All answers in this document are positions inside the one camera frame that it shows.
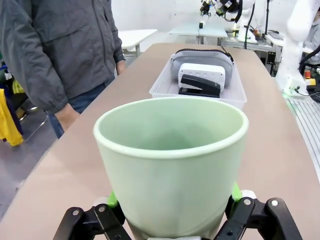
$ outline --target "jacket sleeve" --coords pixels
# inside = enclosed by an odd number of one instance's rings
[[[320,25],[317,28],[317,30],[315,31],[312,40],[305,42],[305,47],[310,48],[312,50],[316,50],[319,46],[320,46]],[[317,55],[313,56],[311,58],[311,60],[314,61],[314,62],[318,62],[319,61],[319,55],[320,55],[320,53],[318,53]]]
[[[31,0],[0,1],[0,49],[29,99],[53,114],[68,103],[62,82],[32,26]]]
[[[121,60],[125,60],[124,56],[124,51],[121,48],[122,41],[118,36],[118,29],[115,24],[114,16],[112,14],[112,10],[110,9],[110,23],[111,23],[111,30],[112,30],[112,35],[114,39],[114,45],[115,45],[115,50],[113,53],[113,58],[116,63],[120,62]]]

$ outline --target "brown table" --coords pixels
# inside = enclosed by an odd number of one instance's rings
[[[88,210],[111,187],[92,134],[106,111],[151,98],[149,90],[170,55],[183,48],[155,44],[119,76],[57,141],[26,180],[0,224],[0,240],[50,240],[69,207]],[[250,120],[238,184],[261,201],[283,198],[304,240],[320,237],[320,186],[296,121],[256,54],[227,48],[239,68]],[[250,230],[243,239],[256,240]]]

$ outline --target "table top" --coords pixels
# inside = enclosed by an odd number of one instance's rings
[[[276,46],[283,47],[284,44],[285,44],[285,41],[284,41],[284,40],[282,40],[282,39],[275,39],[273,36],[271,36],[271,35],[269,35],[269,34],[266,35],[265,37],[266,37],[268,40],[270,40],[270,42],[273,43],[273,44],[276,45]],[[308,47],[304,47],[304,48],[302,49],[302,51],[303,51],[304,53],[307,53],[307,54],[310,54],[310,53],[313,52],[313,50],[312,50],[311,48],[308,48]]]
[[[140,30],[128,30],[119,31],[119,38],[122,40],[122,49],[132,49],[147,37],[156,33],[157,29],[140,29]]]
[[[149,90],[179,49],[198,44],[151,46],[84,111],[25,181],[0,223],[1,240],[50,240],[70,207],[91,208],[111,186],[93,136],[96,120],[117,106],[151,98]],[[304,240],[320,236],[320,185],[308,149],[275,81],[257,55],[226,48],[236,61],[248,102],[250,126],[237,183],[260,201],[283,198]],[[259,239],[247,230],[246,240]]]
[[[199,22],[189,22],[172,29],[169,34],[181,36],[200,36],[213,38],[227,38],[228,35],[221,24],[206,22],[202,29],[199,29]]]
[[[235,37],[229,37],[221,41],[221,46],[244,49],[245,43],[243,41],[239,41]],[[274,52],[274,48],[265,40],[258,43],[247,42],[246,48],[251,51]]]

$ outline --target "green cup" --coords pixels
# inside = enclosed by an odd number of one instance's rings
[[[116,107],[94,136],[135,237],[211,237],[241,164],[248,118],[201,97],[163,97]]]

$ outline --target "hand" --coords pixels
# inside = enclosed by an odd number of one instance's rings
[[[115,69],[116,69],[116,73],[119,76],[126,70],[126,62],[124,60],[117,62]]]
[[[64,131],[66,131],[74,121],[80,116],[68,103],[61,111],[55,114]]]

